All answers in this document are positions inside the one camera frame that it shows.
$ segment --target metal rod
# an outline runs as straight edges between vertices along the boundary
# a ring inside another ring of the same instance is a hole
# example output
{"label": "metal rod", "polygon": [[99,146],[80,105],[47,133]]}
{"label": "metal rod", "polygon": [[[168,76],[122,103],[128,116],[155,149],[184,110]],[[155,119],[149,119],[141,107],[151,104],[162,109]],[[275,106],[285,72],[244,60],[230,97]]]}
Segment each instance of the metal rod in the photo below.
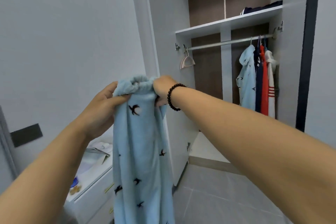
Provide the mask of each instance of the metal rod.
{"label": "metal rod", "polygon": [[[274,36],[273,34],[262,35],[261,39],[271,38],[273,36]],[[259,36],[252,37],[252,40],[258,40],[258,39],[259,39]],[[227,45],[227,44],[236,44],[236,43],[248,42],[248,41],[251,41],[251,38],[244,38],[244,39],[225,41],[225,42],[220,42],[220,43],[215,43],[215,44],[195,46],[195,47],[187,48],[187,50],[193,51],[193,50],[205,49],[205,48],[210,48],[210,47],[215,47],[215,46],[222,46],[222,45]]]}

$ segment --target beaded bracelet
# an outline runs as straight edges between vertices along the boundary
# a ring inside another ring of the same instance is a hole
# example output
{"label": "beaded bracelet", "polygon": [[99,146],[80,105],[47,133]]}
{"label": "beaded bracelet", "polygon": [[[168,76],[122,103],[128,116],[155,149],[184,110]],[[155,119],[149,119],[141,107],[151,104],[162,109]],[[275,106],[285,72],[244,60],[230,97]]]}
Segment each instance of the beaded bracelet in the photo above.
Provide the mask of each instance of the beaded bracelet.
{"label": "beaded bracelet", "polygon": [[168,96],[167,96],[167,98],[168,98],[168,104],[169,104],[169,106],[170,106],[171,109],[173,109],[174,111],[180,111],[181,109],[180,109],[180,108],[176,108],[176,107],[174,107],[174,106],[172,105],[172,103],[171,103],[171,100],[170,100],[171,92],[172,92],[173,89],[175,89],[176,87],[187,87],[187,86],[185,86],[185,85],[183,85],[183,84],[181,84],[181,83],[178,83],[178,84],[175,84],[174,86],[172,86],[172,87],[170,88],[170,90],[168,91]]}

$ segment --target wardrobe shelf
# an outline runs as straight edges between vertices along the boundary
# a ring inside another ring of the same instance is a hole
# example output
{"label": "wardrobe shelf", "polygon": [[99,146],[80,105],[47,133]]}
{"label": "wardrobe shelf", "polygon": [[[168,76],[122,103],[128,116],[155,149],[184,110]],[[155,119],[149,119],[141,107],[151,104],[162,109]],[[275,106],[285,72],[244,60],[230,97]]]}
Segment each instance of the wardrobe shelf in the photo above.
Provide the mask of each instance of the wardrobe shelf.
{"label": "wardrobe shelf", "polygon": [[231,27],[231,30],[255,26],[263,23],[270,22],[270,19],[281,13],[283,6],[279,5],[269,9],[257,11],[254,13],[235,16],[232,18],[206,23],[203,25],[182,29],[176,31],[176,36],[183,37],[200,37],[220,33],[221,28]]}

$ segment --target baseboard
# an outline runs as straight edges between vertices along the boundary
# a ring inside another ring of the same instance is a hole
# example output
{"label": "baseboard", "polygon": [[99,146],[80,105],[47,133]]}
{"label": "baseboard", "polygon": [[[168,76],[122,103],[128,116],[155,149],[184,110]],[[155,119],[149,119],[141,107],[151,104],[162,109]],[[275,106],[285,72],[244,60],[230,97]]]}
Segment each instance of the baseboard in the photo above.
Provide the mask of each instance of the baseboard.
{"label": "baseboard", "polygon": [[228,162],[189,156],[189,164],[241,175],[241,172]]}

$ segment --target person's right hand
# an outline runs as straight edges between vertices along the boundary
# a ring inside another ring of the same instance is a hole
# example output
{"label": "person's right hand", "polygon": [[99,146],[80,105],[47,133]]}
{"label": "person's right hand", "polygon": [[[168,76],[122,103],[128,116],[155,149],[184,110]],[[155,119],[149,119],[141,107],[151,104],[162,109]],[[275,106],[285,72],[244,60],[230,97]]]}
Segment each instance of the person's right hand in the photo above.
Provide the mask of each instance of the person's right hand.
{"label": "person's right hand", "polygon": [[160,78],[154,80],[154,91],[159,96],[159,99],[156,102],[156,106],[162,106],[168,103],[168,91],[175,84],[177,84],[177,82],[169,75],[163,75]]}

